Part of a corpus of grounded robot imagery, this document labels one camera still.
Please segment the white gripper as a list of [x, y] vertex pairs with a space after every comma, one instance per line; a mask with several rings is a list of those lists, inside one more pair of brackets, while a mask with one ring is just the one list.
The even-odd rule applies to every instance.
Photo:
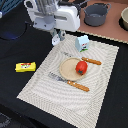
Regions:
[[80, 27], [77, 8], [62, 0], [25, 0], [29, 17], [33, 27], [43, 31], [50, 31], [52, 38], [60, 29], [60, 41], [65, 39], [66, 31], [75, 32]]

